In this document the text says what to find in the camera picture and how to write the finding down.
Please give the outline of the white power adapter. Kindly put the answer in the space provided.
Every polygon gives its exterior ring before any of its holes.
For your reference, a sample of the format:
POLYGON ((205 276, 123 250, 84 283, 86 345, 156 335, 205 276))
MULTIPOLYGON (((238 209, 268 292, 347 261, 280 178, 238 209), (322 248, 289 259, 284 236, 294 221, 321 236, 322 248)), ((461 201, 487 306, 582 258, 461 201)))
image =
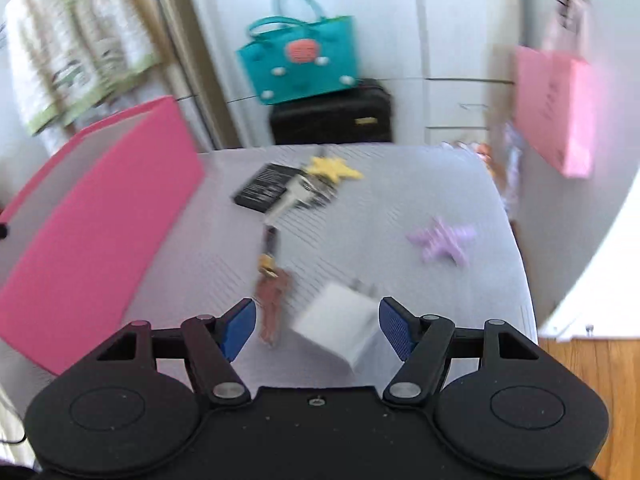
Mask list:
POLYGON ((361 292, 329 282, 294 318, 291 328, 355 368, 378 331, 378 304, 361 292))

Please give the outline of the silver key bunch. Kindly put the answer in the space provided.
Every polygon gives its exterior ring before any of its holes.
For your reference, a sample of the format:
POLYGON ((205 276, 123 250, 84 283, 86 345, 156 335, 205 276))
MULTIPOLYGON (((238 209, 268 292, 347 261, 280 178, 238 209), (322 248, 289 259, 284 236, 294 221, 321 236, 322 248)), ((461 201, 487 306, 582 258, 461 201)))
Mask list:
POLYGON ((274 347, 278 343, 282 318, 282 302, 292 285, 292 276, 277 265, 279 231, 275 226, 265 226, 262 252, 258 258, 259 278, 254 297, 262 311, 259 338, 274 347))

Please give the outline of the purple starfish hair clip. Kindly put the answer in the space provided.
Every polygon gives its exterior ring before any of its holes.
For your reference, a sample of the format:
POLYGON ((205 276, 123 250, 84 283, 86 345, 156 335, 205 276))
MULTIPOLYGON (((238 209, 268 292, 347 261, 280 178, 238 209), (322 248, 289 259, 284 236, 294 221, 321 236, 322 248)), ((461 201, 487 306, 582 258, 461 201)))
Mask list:
POLYGON ((423 263, 446 257, 456 266, 466 266, 469 263, 465 245, 475 237, 474 226, 452 226, 439 218, 434 218, 426 228, 406 235, 409 243, 420 248, 423 263))

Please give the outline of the pink cardboard box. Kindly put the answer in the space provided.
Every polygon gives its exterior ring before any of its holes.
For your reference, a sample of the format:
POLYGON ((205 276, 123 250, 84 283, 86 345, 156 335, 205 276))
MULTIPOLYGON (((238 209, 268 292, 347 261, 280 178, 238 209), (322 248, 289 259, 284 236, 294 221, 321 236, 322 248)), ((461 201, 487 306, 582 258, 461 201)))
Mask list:
POLYGON ((170 96, 78 133, 1 216, 2 340, 58 375, 116 332, 204 177, 170 96))

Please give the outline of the yellow starfish hair clip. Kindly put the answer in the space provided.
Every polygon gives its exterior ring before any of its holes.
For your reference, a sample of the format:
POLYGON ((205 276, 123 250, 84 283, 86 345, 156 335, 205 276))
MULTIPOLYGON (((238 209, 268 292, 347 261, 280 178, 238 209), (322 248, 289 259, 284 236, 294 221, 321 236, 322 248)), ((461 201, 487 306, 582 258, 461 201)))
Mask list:
POLYGON ((360 171, 350 168, 344 159, 339 157, 313 157, 305 171, 311 176, 328 179, 334 184, 339 184, 341 180, 363 178, 360 171))

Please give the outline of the clear plastic bag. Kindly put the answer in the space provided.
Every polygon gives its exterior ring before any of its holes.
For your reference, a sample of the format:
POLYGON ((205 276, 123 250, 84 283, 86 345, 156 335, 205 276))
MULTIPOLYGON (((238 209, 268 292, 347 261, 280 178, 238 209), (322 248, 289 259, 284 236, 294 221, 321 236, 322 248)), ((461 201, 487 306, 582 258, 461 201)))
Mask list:
POLYGON ((498 163, 501 177, 500 196, 510 221, 518 218, 521 194, 522 156, 525 142, 512 122, 506 122, 500 133, 498 163))

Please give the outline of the black suitcase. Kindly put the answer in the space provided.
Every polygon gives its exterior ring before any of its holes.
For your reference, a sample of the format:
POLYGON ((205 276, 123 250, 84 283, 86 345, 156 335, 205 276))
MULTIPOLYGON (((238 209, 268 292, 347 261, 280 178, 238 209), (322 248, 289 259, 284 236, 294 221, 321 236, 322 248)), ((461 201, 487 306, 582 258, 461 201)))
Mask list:
POLYGON ((273 105, 269 125, 277 145, 390 143, 393 98, 374 79, 355 88, 273 105))

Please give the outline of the pink shopping bag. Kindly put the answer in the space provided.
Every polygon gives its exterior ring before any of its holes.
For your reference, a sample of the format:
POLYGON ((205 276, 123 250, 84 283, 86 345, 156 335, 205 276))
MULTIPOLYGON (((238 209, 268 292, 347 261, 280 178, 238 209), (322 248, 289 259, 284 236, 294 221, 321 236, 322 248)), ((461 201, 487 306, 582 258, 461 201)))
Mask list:
POLYGON ((538 49, 514 51, 515 128, 569 179, 590 177, 596 151, 600 89, 588 61, 590 18, 587 0, 567 0, 552 11, 538 49))

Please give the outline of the teal felt handbag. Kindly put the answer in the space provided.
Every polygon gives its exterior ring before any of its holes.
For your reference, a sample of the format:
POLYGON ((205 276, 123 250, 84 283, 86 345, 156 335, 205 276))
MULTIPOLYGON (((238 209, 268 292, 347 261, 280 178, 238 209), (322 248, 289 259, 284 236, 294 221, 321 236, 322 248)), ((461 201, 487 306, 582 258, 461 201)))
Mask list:
POLYGON ((359 79, 354 19, 329 18, 316 0, 303 0, 312 22, 283 15, 272 0, 272 15, 247 27, 248 43, 236 51, 260 102, 276 105, 350 90, 359 79))

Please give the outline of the grey wardrobe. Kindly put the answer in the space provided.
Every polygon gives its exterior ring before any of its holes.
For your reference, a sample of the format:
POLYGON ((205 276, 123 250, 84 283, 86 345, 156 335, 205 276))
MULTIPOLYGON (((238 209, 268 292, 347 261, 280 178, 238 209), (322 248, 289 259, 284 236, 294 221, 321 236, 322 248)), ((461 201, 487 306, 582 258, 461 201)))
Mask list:
MULTIPOLYGON (((510 107, 521 0, 317 0, 355 22, 362 76, 394 99, 399 144, 482 140, 510 107)), ((238 58, 271 0, 192 0, 241 143, 272 143, 268 110, 238 58)))

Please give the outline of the white fleece robe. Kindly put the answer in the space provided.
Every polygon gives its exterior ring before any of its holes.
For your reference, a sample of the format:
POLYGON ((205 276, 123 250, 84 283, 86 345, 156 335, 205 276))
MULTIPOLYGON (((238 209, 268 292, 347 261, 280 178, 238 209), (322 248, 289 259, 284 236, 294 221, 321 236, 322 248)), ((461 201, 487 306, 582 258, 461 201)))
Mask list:
POLYGON ((72 124, 160 64, 132 0, 10 0, 4 21, 14 98, 32 136, 72 124))

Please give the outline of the black clothes rack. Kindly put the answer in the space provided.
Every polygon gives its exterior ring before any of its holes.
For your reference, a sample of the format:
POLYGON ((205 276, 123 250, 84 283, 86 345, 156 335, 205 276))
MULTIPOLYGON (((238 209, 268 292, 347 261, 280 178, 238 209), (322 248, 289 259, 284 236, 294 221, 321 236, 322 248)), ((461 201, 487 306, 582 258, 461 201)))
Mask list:
POLYGON ((156 0, 186 95, 178 102, 203 151, 242 146, 192 0, 156 0))

